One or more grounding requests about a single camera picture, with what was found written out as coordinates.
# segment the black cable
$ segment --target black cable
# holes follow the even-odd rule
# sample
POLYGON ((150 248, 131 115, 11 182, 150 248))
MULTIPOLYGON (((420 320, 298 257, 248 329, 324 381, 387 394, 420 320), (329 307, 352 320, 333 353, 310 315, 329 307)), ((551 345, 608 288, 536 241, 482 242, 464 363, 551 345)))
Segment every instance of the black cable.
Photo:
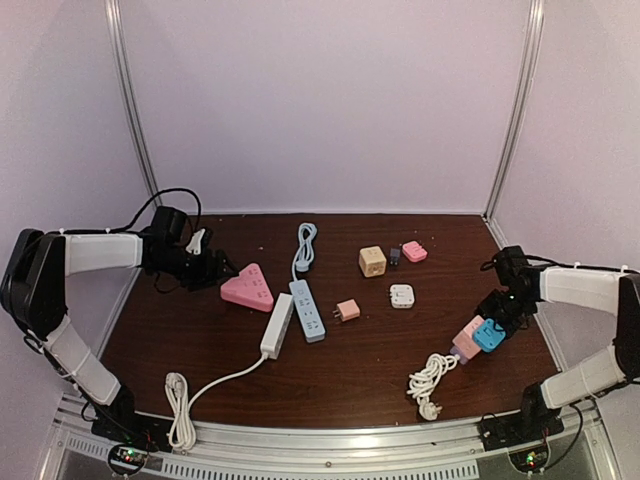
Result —
POLYGON ((550 258, 539 257, 537 255, 525 255, 524 258, 527 260, 533 260, 536 262, 546 262, 555 267, 563 267, 563 268, 577 268, 580 270, 599 270, 601 272, 622 272, 622 273, 638 273, 637 270, 625 269, 622 270, 620 268, 615 267, 602 267, 599 265, 569 265, 568 263, 560 263, 550 258))
POLYGON ((556 458, 553 463, 551 463, 550 465, 545 465, 544 467, 544 471, 546 472, 547 470, 551 470, 553 467, 555 467, 556 465, 558 465, 562 460, 565 459, 565 457, 567 455, 569 455, 569 452, 571 451, 571 449, 575 446, 575 444, 578 442, 578 439, 580 438, 580 434, 582 433, 582 427, 584 427, 584 417, 582 416, 582 412, 580 411, 580 409, 575 405, 575 404, 571 404, 569 405, 571 408, 573 408, 576 412, 578 412, 578 417, 580 417, 580 425, 578 426, 578 431, 576 432, 576 436, 573 437, 573 440, 571 441, 571 443, 569 444, 569 446, 567 447, 567 449, 562 453, 562 455, 560 455, 558 458, 556 458))
POLYGON ((161 195, 164 195, 165 193, 171 193, 171 192, 188 193, 189 195, 191 195, 195 199, 196 204, 198 205, 198 214, 196 216, 195 230, 198 230, 198 226, 200 225, 200 217, 202 216, 202 203, 200 203, 200 197, 198 197, 196 192, 194 192, 193 190, 191 190, 189 188, 174 187, 174 188, 165 188, 164 190, 160 190, 160 191, 156 192, 155 194, 153 194, 144 203, 144 205, 142 205, 142 207, 140 207, 140 210, 138 210, 138 212, 133 216, 133 219, 127 225, 125 225, 124 227, 114 228, 114 229, 111 230, 111 232, 112 233, 123 233, 123 232, 128 231, 131 227, 133 227, 136 224, 136 222, 138 221, 140 216, 144 213, 144 211, 147 209, 147 207, 149 205, 151 205, 151 203, 156 198, 158 198, 161 195))
MULTIPOLYGON (((570 265, 568 263, 560 263, 556 260, 546 257, 539 257, 538 255, 523 255, 523 256, 514 256, 513 258, 524 258, 526 260, 532 260, 534 262, 543 262, 546 265, 534 265, 535 267, 562 267, 562 268, 577 268, 579 270, 599 270, 601 272, 622 272, 622 273, 640 273, 637 270, 632 270, 630 268, 622 270, 620 268, 615 267, 603 267, 599 265, 570 265)), ((480 265, 480 271, 486 272, 495 268, 495 263, 493 260, 488 260, 480 265)))
POLYGON ((88 407, 89 405, 90 405, 90 403, 89 403, 89 402, 86 402, 86 403, 84 404, 84 407, 82 407, 82 410, 80 410, 80 417, 82 417, 82 419, 83 419, 85 422, 93 422, 94 420, 96 420, 95 418, 87 418, 87 417, 85 417, 85 416, 84 416, 84 414, 87 412, 87 407, 88 407))
POLYGON ((161 294, 163 294, 163 295, 166 295, 166 294, 168 294, 168 293, 175 292, 178 288, 180 288, 180 283, 178 283, 177 285, 175 285, 175 286, 171 287, 171 288, 170 288, 170 289, 168 289, 168 290, 162 290, 162 289, 158 286, 158 281, 160 280, 160 275, 161 275, 161 274, 160 274, 160 272, 158 272, 158 273, 156 274, 156 279, 153 281, 153 288, 155 288, 156 292, 161 293, 161 294))

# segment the white plug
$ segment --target white plug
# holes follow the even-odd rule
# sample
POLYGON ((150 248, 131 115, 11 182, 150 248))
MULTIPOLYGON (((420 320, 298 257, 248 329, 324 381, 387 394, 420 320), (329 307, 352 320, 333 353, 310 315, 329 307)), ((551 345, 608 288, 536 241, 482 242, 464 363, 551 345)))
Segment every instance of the white plug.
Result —
POLYGON ((271 313, 269 325, 262 336, 262 342, 260 342, 260 352, 272 360, 277 359, 280 354, 292 313, 293 297, 288 293, 281 293, 271 313))
POLYGON ((193 255, 200 255, 202 253, 202 238, 204 237, 206 230, 201 228, 193 234, 189 245, 185 247, 185 250, 193 255))
POLYGON ((411 308, 416 301, 413 287, 406 284, 391 285, 389 296, 393 308, 411 308))

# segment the white wall panel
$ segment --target white wall panel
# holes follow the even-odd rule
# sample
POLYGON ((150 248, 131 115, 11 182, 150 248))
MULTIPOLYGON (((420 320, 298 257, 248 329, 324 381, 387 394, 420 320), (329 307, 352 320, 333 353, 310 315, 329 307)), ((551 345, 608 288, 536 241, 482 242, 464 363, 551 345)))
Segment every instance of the white wall panel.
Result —
MULTIPOLYGON (((640 6, 547 2, 540 61, 497 221, 507 239, 565 262, 640 267, 640 6)), ((607 345, 613 316, 548 306, 569 365, 607 345)), ((600 401, 637 478, 640 388, 600 401)))
MULTIPOLYGON (((146 197, 101 0, 0 2, 0 269, 34 227, 126 223, 146 197)), ((71 316, 95 347, 129 273, 68 282, 71 316)), ((0 311, 0 477, 34 478, 62 391, 0 311)))
POLYGON ((481 212, 528 10, 522 0, 123 2, 158 182, 195 188, 215 212, 481 212))

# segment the pink triangular power strip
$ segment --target pink triangular power strip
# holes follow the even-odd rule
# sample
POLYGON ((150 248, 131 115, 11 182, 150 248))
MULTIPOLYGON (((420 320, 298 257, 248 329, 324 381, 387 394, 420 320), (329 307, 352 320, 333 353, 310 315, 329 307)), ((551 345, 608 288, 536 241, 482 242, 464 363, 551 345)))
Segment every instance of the pink triangular power strip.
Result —
POLYGON ((261 312, 273 310, 273 295, 257 263, 251 263, 240 271, 240 275, 227 280, 220 287, 223 300, 261 312))

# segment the dark wooden tabletop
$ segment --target dark wooden tabletop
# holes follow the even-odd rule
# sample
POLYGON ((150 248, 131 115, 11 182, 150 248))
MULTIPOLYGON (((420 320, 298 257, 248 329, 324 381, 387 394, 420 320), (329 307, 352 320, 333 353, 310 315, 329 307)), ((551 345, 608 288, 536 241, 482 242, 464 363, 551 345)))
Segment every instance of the dark wooden tabletop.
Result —
MULTIPOLYGON (((493 288, 495 273, 479 266, 497 251, 477 216, 252 215, 204 217, 213 248, 239 265, 257 262, 273 296, 288 292, 297 228, 318 227, 316 260, 306 275, 324 319, 324 341, 307 344, 294 314, 276 361, 213 388, 192 418, 264 427, 365 427, 423 421, 406 395, 408 375, 433 353, 448 353, 456 333, 493 288), (365 279, 358 252, 418 240, 429 251, 422 263, 404 257, 382 277, 365 279), (410 310, 391 307, 393 283, 413 285, 410 310), (354 298, 361 317, 341 324, 332 311, 354 298)), ((161 279, 170 288, 173 279, 161 279)), ((242 370, 260 357, 269 314, 220 299, 217 288, 167 295, 142 274, 129 297, 103 361, 134 392, 138 410, 171 415, 164 394, 168 372, 180 372, 193 395, 212 380, 242 370)), ((479 354, 448 373, 433 399, 440 419, 517 409, 525 386, 556 372, 534 324, 492 354, 479 354)))

